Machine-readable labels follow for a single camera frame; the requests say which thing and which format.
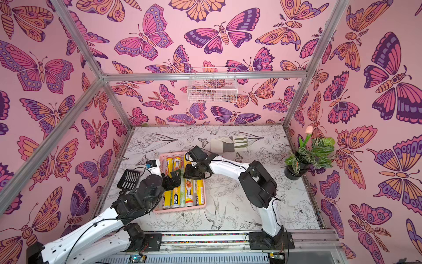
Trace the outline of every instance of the pink butterfly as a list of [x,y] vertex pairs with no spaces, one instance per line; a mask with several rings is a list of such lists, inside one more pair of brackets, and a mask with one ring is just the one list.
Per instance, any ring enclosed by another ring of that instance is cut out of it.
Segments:
[[133,126],[140,126],[142,123],[147,122],[148,116],[142,114],[142,110],[139,107],[132,109],[132,115],[129,115],[129,121]]
[[127,128],[126,128],[126,126],[124,125],[124,123],[122,121],[117,120],[117,119],[113,119],[111,121],[111,123],[116,128],[116,135],[122,136],[122,135],[126,135],[127,134]]
[[108,121],[101,125],[101,120],[98,123],[98,126],[95,124],[95,121],[92,120],[92,125],[90,125],[85,119],[81,120],[82,127],[85,129],[85,137],[87,140],[90,140],[91,148],[95,149],[95,146],[100,144],[100,147],[104,146],[104,140],[107,137]]
[[174,106],[175,104],[179,104],[179,101],[177,101],[176,99],[174,99],[174,94],[169,92],[167,87],[164,84],[160,84],[160,94],[162,96],[162,98],[160,97],[160,95],[153,91],[153,93],[155,94],[156,97],[149,97],[149,99],[151,100],[159,100],[159,101],[149,101],[146,103],[143,103],[143,106],[146,107],[154,107],[155,109],[161,110],[161,109],[166,109],[168,111],[173,110],[172,106]]
[[185,123],[186,125],[194,125],[196,123],[195,119],[204,120],[208,118],[205,114],[206,110],[205,103],[193,103],[189,108],[189,112],[186,109],[185,113],[182,114],[173,114],[167,117],[167,121],[176,122],[176,123]]
[[[226,67],[230,67],[227,71],[234,72],[234,71],[272,71],[273,66],[271,63],[273,62],[274,57],[270,54],[270,50],[267,48],[261,48],[257,55],[254,58],[254,61],[248,64],[248,66],[235,61],[235,60],[228,60],[226,62]],[[245,84],[248,82],[248,79],[238,79],[239,84]]]
[[173,40],[164,32],[167,22],[164,20],[163,11],[164,9],[161,6],[153,4],[143,16],[142,29],[144,34],[139,30],[138,24],[140,38],[122,39],[116,44],[114,50],[119,55],[128,54],[134,57],[140,54],[142,57],[153,61],[158,56],[155,46],[167,48],[173,43]]
[[[105,39],[95,33],[92,32],[88,32],[87,28],[84,26],[84,24],[82,24],[82,22],[79,20],[78,15],[75,12],[69,11],[70,16],[72,17],[73,21],[75,22],[76,26],[79,29],[79,32],[82,34],[82,37],[84,38],[84,40],[87,42],[88,48],[91,51],[92,55],[94,55],[95,57],[99,57],[99,58],[104,58],[104,59],[108,59],[107,55],[105,55],[104,53],[94,49],[93,47],[95,47],[95,45],[91,42],[96,42],[96,43],[108,43],[110,42],[108,39]],[[62,23],[63,29],[66,32],[66,35],[68,36],[68,48],[66,50],[66,55],[70,56],[73,54],[73,52],[76,49],[76,52],[79,53],[79,48],[77,47],[75,41],[73,40],[72,35],[69,33],[68,29],[65,27],[65,25],[63,24],[63,22],[61,21],[61,19],[59,18],[60,23]],[[83,57],[83,55],[81,54],[81,66],[82,68],[85,67],[86,64],[86,60]]]
[[359,107],[354,103],[340,102],[343,99],[341,94],[349,79],[349,72],[344,71],[341,75],[334,76],[333,84],[330,84],[324,92],[324,101],[332,101],[328,107],[334,108],[328,113],[328,121],[332,124],[338,123],[340,120],[347,124],[350,118],[355,117],[359,113]]
[[293,89],[295,86],[288,86],[284,91],[284,97],[279,97],[279,102],[268,103],[262,108],[269,109],[270,111],[276,111],[277,113],[285,113],[289,110],[289,106],[292,103],[293,97],[295,96],[296,90]]
[[[88,88],[91,86],[91,83],[89,82],[87,76],[85,73],[82,73],[82,90],[86,92]],[[99,91],[88,103],[88,105],[85,107],[83,111],[86,111],[91,108],[92,103],[94,103],[94,107],[97,108],[97,106],[100,106],[98,109],[100,110],[101,115],[105,120],[107,120],[106,117],[106,109],[107,109],[107,103],[108,103],[108,96],[105,92]]]
[[1,65],[18,73],[24,91],[39,91],[47,82],[50,92],[63,94],[63,81],[69,80],[74,71],[72,63],[67,60],[50,60],[45,65],[42,61],[36,63],[24,51],[4,41],[0,41],[0,50]]
[[259,16],[259,8],[251,8],[235,16],[230,20],[226,28],[222,26],[225,23],[223,22],[221,25],[215,25],[219,27],[218,30],[213,28],[198,28],[189,31],[184,37],[187,42],[198,48],[202,48],[209,42],[204,48],[206,54],[211,54],[212,52],[222,53],[222,42],[228,45],[229,38],[236,48],[240,48],[243,42],[252,39],[252,34],[238,30],[254,30]]

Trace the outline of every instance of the white wire basket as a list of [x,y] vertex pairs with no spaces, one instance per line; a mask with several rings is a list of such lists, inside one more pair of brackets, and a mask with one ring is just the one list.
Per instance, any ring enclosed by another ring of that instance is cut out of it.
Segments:
[[236,67],[191,67],[187,97],[190,103],[237,102]]

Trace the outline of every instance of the bird drawing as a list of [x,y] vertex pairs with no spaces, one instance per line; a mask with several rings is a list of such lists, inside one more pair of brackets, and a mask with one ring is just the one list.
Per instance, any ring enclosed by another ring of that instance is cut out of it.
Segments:
[[226,217],[226,208],[224,208],[223,216],[220,216],[218,199],[217,203],[214,201],[214,208],[214,214],[211,214],[207,209],[204,209],[205,217],[209,222],[212,222],[211,230],[220,230],[223,226],[224,218]]

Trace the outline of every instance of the butterfly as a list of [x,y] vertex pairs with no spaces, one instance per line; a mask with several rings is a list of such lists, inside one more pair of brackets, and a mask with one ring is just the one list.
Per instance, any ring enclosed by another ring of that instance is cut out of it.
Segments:
[[199,22],[205,21],[210,12],[220,12],[226,3],[225,0],[171,0],[168,5],[180,11],[187,10],[187,17]]
[[352,117],[355,117],[359,113],[360,109],[354,103],[340,102],[341,100],[350,97],[350,96],[346,98],[341,97],[348,79],[349,79],[349,72],[344,71],[341,73],[341,75],[334,76],[333,84],[332,85],[330,84],[324,91],[324,101],[335,100],[331,102],[328,106],[328,107],[334,106],[333,109],[328,113],[328,121],[332,124],[336,124],[340,120],[343,123],[347,124],[347,122]]
[[31,218],[28,222],[22,226],[22,228],[8,228],[5,230],[13,229],[22,232],[21,235],[10,237],[0,241],[0,263],[16,263],[19,260],[22,252],[23,240],[26,240],[27,246],[32,246],[38,242],[37,236],[34,234],[34,230],[40,233],[48,232],[54,229],[59,221],[61,213],[59,211],[60,200],[62,198],[62,187],[55,189],[45,200],[40,210],[38,211],[32,225],[29,226]]
[[149,99],[151,100],[158,100],[158,101],[149,101],[146,103],[143,103],[143,106],[146,107],[154,107],[155,109],[161,110],[161,109],[165,109],[168,111],[173,110],[172,106],[174,106],[175,104],[178,105],[179,101],[177,101],[174,96],[173,93],[168,91],[168,88],[164,85],[164,84],[160,84],[160,94],[162,96],[162,98],[160,97],[160,94],[158,94],[155,91],[152,91],[156,97],[149,97]]
[[117,157],[117,154],[120,152],[120,148],[122,147],[121,144],[117,143],[115,139],[113,139],[113,150],[114,150],[114,156]]
[[412,84],[401,82],[406,76],[409,76],[410,80],[412,80],[412,77],[406,74],[407,68],[405,65],[403,65],[405,71],[397,74],[400,61],[400,42],[393,32],[387,32],[375,48],[372,62],[384,68],[388,74],[377,66],[367,66],[363,71],[366,76],[364,87],[378,86],[376,93],[385,92],[372,104],[372,108],[381,112],[382,119],[388,120],[393,117],[397,89],[396,118],[412,124],[422,124],[422,114],[420,114],[422,112],[422,90]]
[[252,39],[252,34],[239,30],[254,30],[260,17],[259,8],[251,8],[236,15],[229,21],[226,28],[223,27],[225,22],[220,25],[215,25],[218,30],[213,28],[197,28],[189,31],[184,35],[187,42],[191,43],[197,48],[204,48],[206,54],[212,52],[222,53],[223,43],[229,44],[229,39],[236,48],[240,48],[243,42]]
[[249,98],[251,99],[251,101],[258,105],[258,99],[262,98],[262,99],[268,99],[271,98],[272,96],[274,96],[274,87],[277,84],[277,82],[279,81],[278,78],[271,78],[268,79],[267,81],[265,81],[263,84],[261,84],[261,86],[259,86],[259,88],[252,93],[252,91],[247,92],[247,95],[238,95],[237,96],[237,103],[235,103],[235,107],[238,108],[242,108],[248,105],[249,102]]
[[[17,143],[19,145],[18,151],[21,154],[21,158],[25,161],[28,160],[39,146],[37,142],[25,136],[20,136]],[[36,183],[47,180],[52,174],[54,174],[56,178],[66,178],[67,181],[70,181],[67,174],[72,168],[71,162],[75,158],[78,144],[77,139],[70,140],[61,148],[56,156],[57,150],[59,149],[59,146],[57,146],[54,155],[51,155],[50,153],[49,157],[46,157],[37,171],[32,175],[31,179],[34,183],[29,187],[29,190],[31,191]]]
[[314,194],[314,196],[317,195],[318,187],[317,187],[316,183],[314,183],[314,185],[311,185],[311,189],[312,189],[312,193]]
[[103,192],[103,186],[97,186],[97,189],[95,189],[95,193],[97,194],[97,199],[100,198],[101,193]]
[[[91,83],[89,82],[88,77],[85,73],[82,73],[82,90],[86,92],[88,88],[91,86]],[[106,117],[106,109],[107,109],[107,103],[108,103],[108,96],[105,92],[99,91],[87,104],[85,109],[83,111],[87,111],[91,108],[92,103],[94,103],[94,107],[97,108],[97,106],[100,106],[98,109],[100,110],[101,115],[105,120],[107,120]]]
[[112,155],[112,149],[106,150],[99,161],[95,160],[97,162],[96,164],[92,161],[85,161],[78,164],[75,168],[75,173],[81,175],[82,179],[88,179],[92,187],[98,182],[99,176],[102,178],[107,177],[108,165],[111,162]]
[[116,135],[122,136],[127,134],[127,128],[121,120],[113,119],[111,123],[116,128]]
[[[185,52],[183,45],[180,45],[176,48],[174,55],[173,55],[173,63],[170,63],[170,59],[168,60],[168,65],[150,65],[146,66],[145,69],[147,69],[150,72],[153,73],[191,73],[191,72],[197,72],[196,70],[191,68],[189,61],[189,57],[187,56],[187,53]],[[176,81],[169,81],[171,82],[171,85],[174,87],[174,82]]]
[[413,139],[397,143],[393,147],[393,151],[391,149],[380,151],[367,149],[374,154],[376,163],[384,168],[395,171],[382,171],[380,174],[398,177],[388,179],[378,184],[380,191],[378,194],[374,195],[374,197],[387,196],[387,198],[399,201],[403,196],[403,205],[406,206],[407,209],[422,215],[422,205],[420,203],[422,191],[407,179],[412,178],[410,175],[417,174],[420,170],[415,173],[406,173],[406,171],[412,169],[421,158],[422,153],[420,152],[420,149],[422,149],[422,135],[419,137],[414,136]]
[[4,41],[0,41],[0,50],[1,65],[18,73],[24,91],[39,91],[47,82],[50,92],[63,94],[63,81],[69,80],[74,71],[72,63],[67,60],[50,60],[45,65],[42,61],[36,63],[24,51]]
[[[261,48],[258,53],[256,54],[254,61],[251,63],[247,63],[245,60],[243,60],[248,66],[244,65],[243,63],[240,63],[235,60],[228,60],[226,62],[226,67],[229,67],[227,70],[228,72],[236,72],[236,71],[272,71],[273,66],[271,63],[273,62],[274,57],[270,54],[270,50],[263,47]],[[239,84],[245,84],[248,82],[249,79],[238,79]]]
[[216,121],[220,121],[225,124],[230,121],[235,122],[235,125],[245,125],[247,122],[252,123],[261,118],[259,114],[239,114],[238,112],[232,113],[230,110],[227,110],[220,106],[211,106],[211,113],[216,117]]
[[75,105],[75,96],[70,95],[66,97],[59,105],[59,108],[57,108],[57,103],[55,104],[55,107],[50,104],[54,109],[32,99],[21,98],[20,101],[32,119],[35,121],[40,120],[38,123],[40,124],[41,130],[44,132],[44,138],[46,138],[65,117],[67,112]]
[[[142,11],[142,9],[139,7],[138,3],[135,0],[124,1],[133,8]],[[76,3],[76,7],[83,12],[95,13],[100,15],[104,15],[105,13],[110,11],[107,15],[107,18],[114,22],[122,22],[125,14],[121,0],[78,0],[78,2]]]
[[164,32],[167,21],[164,20],[163,13],[164,9],[161,6],[153,4],[143,16],[143,33],[139,30],[138,24],[140,38],[130,37],[122,39],[116,44],[114,50],[119,55],[128,54],[131,57],[141,55],[153,61],[158,56],[158,51],[154,47],[159,46],[164,49],[173,43],[173,40]]
[[347,259],[354,259],[356,258],[356,254],[352,251],[346,244],[340,243],[341,248],[343,249],[344,254],[346,255]]
[[415,246],[419,254],[422,255],[422,237],[416,234],[415,226],[413,225],[412,220],[410,220],[409,218],[406,219],[406,228],[407,228],[407,234],[409,235],[409,238],[412,241],[413,246]]
[[308,100],[309,97],[309,93],[308,91],[306,91],[306,93],[303,95],[302,99],[300,100],[299,106],[297,107],[295,114],[294,114],[294,118],[295,120],[302,125],[302,127],[305,125],[305,118],[303,117],[303,113],[302,111],[304,111],[305,109],[303,108],[303,106],[306,103],[306,100]]
[[314,84],[314,91],[316,91],[319,87],[319,84],[325,82],[328,80],[328,73],[327,72],[321,72],[323,71],[322,69],[319,69],[319,65],[318,68],[316,69],[316,71],[314,72],[314,75],[312,76],[312,81],[311,84]]
[[198,140],[202,142],[202,148],[205,148],[205,146],[209,143],[207,141],[207,139],[200,139],[200,138],[198,138]]
[[378,226],[387,222],[392,216],[391,211],[384,207],[372,208],[367,204],[361,204],[360,208],[355,204],[351,204],[349,207],[355,214],[352,215],[354,221],[349,219],[349,225],[357,233],[359,242],[371,253],[377,264],[384,264],[381,252],[370,233],[375,237],[378,245],[386,252],[389,252],[389,250],[377,234],[388,237],[391,237],[391,235],[386,229],[382,227],[373,228],[371,225]]
[[[114,68],[119,74],[133,74],[133,71],[131,68],[127,67],[126,65],[123,65],[121,63],[118,63],[117,61],[112,61]],[[129,81],[129,82],[123,82],[125,85],[139,89],[139,86],[137,84],[150,84],[153,81]]]
[[11,1],[2,1],[0,10],[3,12],[1,20],[3,29],[9,39],[12,39],[14,24],[13,16],[23,32],[35,41],[41,42],[46,38],[46,34],[41,29],[46,28],[53,21],[53,13],[38,6],[19,6],[10,8]]
[[72,193],[72,197],[70,199],[70,214],[72,215],[72,217],[69,218],[68,215],[68,221],[65,223],[65,226],[67,223],[69,225],[63,231],[60,237],[64,237],[68,233],[73,232],[79,227],[81,227],[81,225],[76,224],[82,221],[81,215],[85,215],[89,212],[90,201],[91,197],[87,196],[87,192],[85,191],[85,188],[82,186],[82,184],[76,184],[75,189]]
[[142,113],[142,110],[139,107],[132,109],[132,115],[129,115],[129,121],[133,126],[140,126],[142,123],[146,123],[149,118],[148,116]]
[[185,113],[173,114],[167,117],[167,121],[176,122],[178,124],[183,122],[186,125],[194,125],[196,124],[195,119],[204,120],[208,118],[208,116],[205,114],[206,109],[207,108],[205,106],[205,102],[196,102],[191,105],[191,107],[189,108],[189,112],[186,109]]
[[335,132],[338,134],[337,144],[340,149],[336,151],[337,157],[334,160],[339,168],[344,168],[344,172],[349,176],[349,179],[362,189],[366,189],[365,179],[352,156],[354,156],[356,152],[363,153],[363,151],[356,151],[356,149],[368,143],[375,136],[377,131],[378,129],[373,128],[372,126],[361,126],[352,129],[350,133],[348,130],[343,130],[339,133],[337,129],[335,129]]
[[159,118],[158,116],[155,116],[155,123],[156,123],[157,125],[169,125],[169,124],[166,124],[166,123],[165,123],[165,120],[164,120],[164,119]]
[[308,108],[308,118],[309,118],[309,120],[314,122],[312,124],[312,126],[314,127],[314,130],[312,131],[312,139],[314,139],[314,138],[324,138],[325,137],[324,134],[322,133],[321,129],[319,128],[319,126],[320,126],[325,130],[325,128],[323,126],[321,126],[321,123],[318,120],[319,107],[320,106],[321,106],[321,93],[317,92],[316,95],[315,95],[314,102]]
[[85,129],[85,137],[90,141],[92,149],[95,149],[95,146],[100,144],[100,147],[104,146],[104,140],[107,138],[107,129],[108,121],[101,125],[101,120],[98,122],[98,125],[95,124],[95,121],[92,119],[92,125],[85,119],[81,119],[82,127]]
[[[280,0],[280,3],[284,13],[290,20],[304,20],[315,17],[321,14],[329,5],[326,3],[319,8],[312,8],[312,5],[308,1],[301,3],[301,0],[294,2],[290,0]],[[274,45],[278,42],[280,42],[281,45],[293,43],[295,44],[296,51],[298,51],[300,49],[300,37],[295,31],[289,29],[289,27],[301,28],[302,24],[297,21],[287,21],[286,17],[281,13],[279,16],[283,22],[275,24],[274,27],[281,27],[283,25],[286,25],[287,27],[272,30],[257,38],[255,42],[267,45]]]
[[295,96],[296,90],[293,89],[293,86],[287,86],[284,90],[284,97],[281,99],[279,97],[279,102],[268,103],[263,106],[264,109],[269,109],[270,111],[276,111],[277,113],[285,113],[289,110],[289,105],[292,103],[293,97]]
[[[95,33],[92,32],[88,32],[87,28],[84,26],[84,24],[82,24],[82,22],[79,20],[78,15],[75,12],[69,11],[70,16],[72,17],[73,21],[75,22],[76,26],[78,27],[79,32],[81,33],[82,37],[84,38],[85,42],[87,43],[87,46],[89,48],[89,50],[91,51],[92,55],[94,57],[99,57],[99,58],[104,58],[104,59],[108,59],[107,55],[105,55],[104,53],[94,49],[93,47],[95,47],[95,44],[93,44],[92,42],[95,43],[109,43],[110,41],[108,39],[105,39]],[[66,55],[70,56],[73,54],[73,52],[76,50],[77,53],[79,53],[79,48],[76,45],[75,41],[73,40],[72,35],[69,33],[68,29],[66,28],[65,24],[63,24],[62,20],[59,18],[60,23],[63,26],[63,29],[66,32],[66,35],[68,36],[68,46],[66,49]],[[81,66],[82,68],[85,67],[86,64],[86,59],[84,58],[84,56],[81,53]]]
[[334,199],[340,192],[340,174],[333,170],[331,175],[327,176],[327,181],[319,182],[319,190],[325,196],[321,199],[321,210],[329,216],[330,223],[334,227],[339,238],[344,238],[344,227],[340,214],[336,208]]
[[350,42],[343,43],[334,49],[330,59],[335,55],[338,55],[340,60],[345,59],[344,64],[351,68],[352,70],[360,70],[360,58],[359,52],[357,50],[356,44],[353,41],[361,46],[362,42],[358,37],[363,36],[368,32],[368,29],[363,30],[379,18],[389,7],[393,4],[393,0],[382,0],[375,3],[372,3],[366,10],[363,12],[363,8],[356,11],[352,14],[352,7],[349,6],[346,14],[346,22],[348,27],[356,32],[346,33],[345,37]]
[[[10,99],[6,92],[0,91],[0,120],[5,120],[9,116]],[[0,136],[9,131],[6,124],[0,123]]]
[[298,65],[296,66],[294,63],[288,61],[288,60],[282,60],[280,62],[280,67],[283,71],[304,71],[306,70],[306,68],[308,67],[307,64],[308,60],[305,61],[304,63],[300,64],[297,61],[295,61],[295,63],[297,63]]

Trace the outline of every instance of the butterfly wing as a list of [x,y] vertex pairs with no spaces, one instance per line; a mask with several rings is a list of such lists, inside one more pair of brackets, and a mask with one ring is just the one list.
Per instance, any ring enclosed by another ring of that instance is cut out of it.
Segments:
[[69,181],[69,178],[66,175],[72,168],[71,162],[73,161],[73,158],[75,158],[77,150],[78,140],[72,139],[59,151],[59,154],[57,154],[56,157],[56,166],[54,168],[56,177],[65,177]]
[[24,33],[41,42],[46,35],[39,28],[46,28],[53,21],[53,13],[38,6],[20,6],[12,9],[16,22]]
[[111,88],[113,89],[113,92],[115,94],[118,94],[118,95],[126,94],[127,96],[138,98],[140,102],[143,101],[141,94],[138,93],[135,89],[127,85],[116,85],[116,86],[112,86]]
[[409,218],[406,220],[406,228],[407,228],[407,234],[409,235],[409,238],[412,241],[412,244],[419,251],[419,254],[422,255],[422,237],[416,234],[415,226],[413,225],[412,220],[410,220]]
[[41,206],[31,226],[35,231],[48,232],[57,226],[60,221],[59,205],[62,192],[62,187],[58,187]]
[[422,90],[405,82],[397,84],[397,119],[422,124]]
[[312,39],[305,43],[305,45],[302,47],[302,50],[300,51],[299,57],[302,59],[311,56],[314,53],[315,47],[318,44],[319,38]]

